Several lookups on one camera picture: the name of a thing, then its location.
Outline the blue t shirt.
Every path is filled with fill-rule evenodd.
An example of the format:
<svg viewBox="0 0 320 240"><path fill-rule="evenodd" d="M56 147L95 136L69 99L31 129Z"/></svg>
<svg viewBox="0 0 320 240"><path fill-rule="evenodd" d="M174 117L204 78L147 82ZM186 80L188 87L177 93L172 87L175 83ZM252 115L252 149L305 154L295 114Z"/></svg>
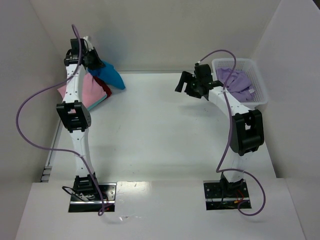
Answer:
<svg viewBox="0 0 320 240"><path fill-rule="evenodd" d="M114 66L106 61L102 61L102 63L102 67L96 69L88 68L88 72L93 77L101 79L107 85L111 85L119 90L124 90L126 88L125 83Z"/></svg>

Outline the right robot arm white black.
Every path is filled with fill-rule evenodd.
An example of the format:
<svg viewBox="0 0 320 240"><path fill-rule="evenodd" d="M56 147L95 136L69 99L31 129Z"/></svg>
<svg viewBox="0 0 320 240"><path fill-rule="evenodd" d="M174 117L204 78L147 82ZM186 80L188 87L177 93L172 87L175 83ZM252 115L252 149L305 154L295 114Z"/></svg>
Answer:
<svg viewBox="0 0 320 240"><path fill-rule="evenodd" d="M244 175L254 152L264 143L262 113L251 110L238 101L227 89L232 74L225 80L214 79L208 64L196 63L194 72L181 73L176 92L185 92L194 98L205 98L217 106L229 120L227 146L222 156L227 152L233 154L230 167L222 168L220 162L217 173L220 174L220 188L224 196L231 196L244 185Z"/></svg>

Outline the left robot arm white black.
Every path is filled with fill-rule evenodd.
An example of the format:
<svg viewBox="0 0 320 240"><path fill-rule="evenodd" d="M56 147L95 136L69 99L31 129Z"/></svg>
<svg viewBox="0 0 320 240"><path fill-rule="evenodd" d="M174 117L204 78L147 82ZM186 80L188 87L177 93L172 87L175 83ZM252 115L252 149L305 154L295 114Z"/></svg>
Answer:
<svg viewBox="0 0 320 240"><path fill-rule="evenodd" d="M98 197L98 190L94 184L96 175L89 150L89 127L92 119L83 103L82 93L86 68L102 67L103 63L88 36L80 41L73 38L70 44L71 49L64 59L67 73L65 94L62 103L56 105L56 110L71 136L75 151L76 176L72 193L82 201L91 201Z"/></svg>

